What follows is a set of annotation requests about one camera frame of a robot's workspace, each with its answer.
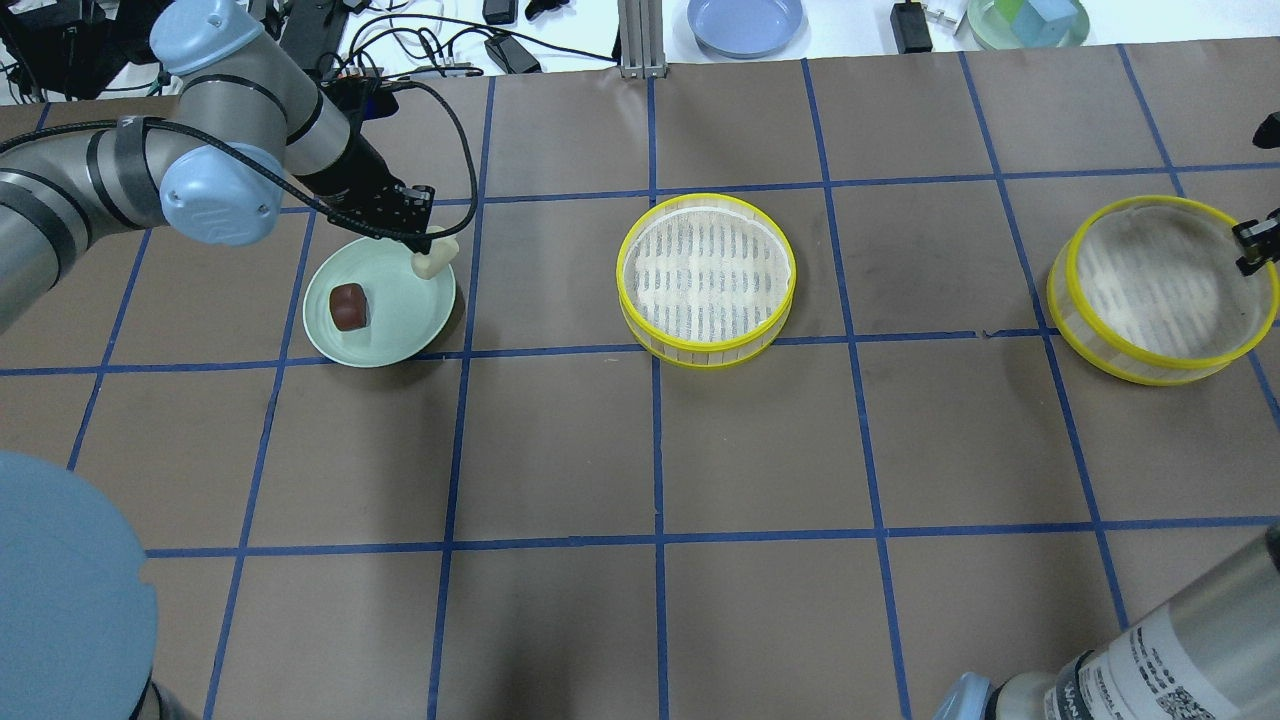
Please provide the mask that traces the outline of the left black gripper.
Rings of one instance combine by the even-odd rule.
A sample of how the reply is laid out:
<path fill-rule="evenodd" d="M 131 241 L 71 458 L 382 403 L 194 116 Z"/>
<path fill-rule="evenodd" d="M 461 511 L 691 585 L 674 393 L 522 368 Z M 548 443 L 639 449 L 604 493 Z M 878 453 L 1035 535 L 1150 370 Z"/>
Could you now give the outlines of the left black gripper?
<path fill-rule="evenodd" d="M 297 179 L 339 215 L 362 224 L 364 234 L 390 232 L 413 254 L 429 255 L 442 232 L 430 225 L 435 190 L 406 184 L 366 140 L 348 141 L 328 167 Z"/>

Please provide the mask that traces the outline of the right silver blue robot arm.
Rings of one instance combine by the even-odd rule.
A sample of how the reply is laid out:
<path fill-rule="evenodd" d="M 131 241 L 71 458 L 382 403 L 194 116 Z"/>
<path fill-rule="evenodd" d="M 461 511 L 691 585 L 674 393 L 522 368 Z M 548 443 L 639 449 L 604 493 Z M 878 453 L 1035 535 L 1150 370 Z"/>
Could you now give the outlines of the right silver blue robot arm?
<path fill-rule="evenodd" d="M 1277 222 L 1137 196 L 1089 217 L 1047 278 L 1050 314 L 1092 366 L 1139 386 L 1221 372 L 1277 316 Z M 963 674 L 938 719 L 1275 719 L 1277 525 L 1057 673 Z"/>

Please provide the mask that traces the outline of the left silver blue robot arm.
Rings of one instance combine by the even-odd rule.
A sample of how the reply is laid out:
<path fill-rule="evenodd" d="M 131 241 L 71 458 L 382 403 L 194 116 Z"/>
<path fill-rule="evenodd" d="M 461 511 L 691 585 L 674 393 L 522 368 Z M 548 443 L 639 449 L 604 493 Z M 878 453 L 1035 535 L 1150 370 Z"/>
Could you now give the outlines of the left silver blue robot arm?
<path fill-rule="evenodd" d="M 396 178 L 262 24 L 234 1 L 175 1 L 150 46 L 182 82 L 175 118 L 123 117 L 3 143 L 3 325 L 100 240 L 169 225 L 243 246 L 291 195 L 334 225 L 393 240 L 430 277 L 456 252 L 434 190 Z M 63 465 L 4 452 L 3 716 L 183 719 L 154 680 L 157 601 L 145 552 L 102 492 Z"/>

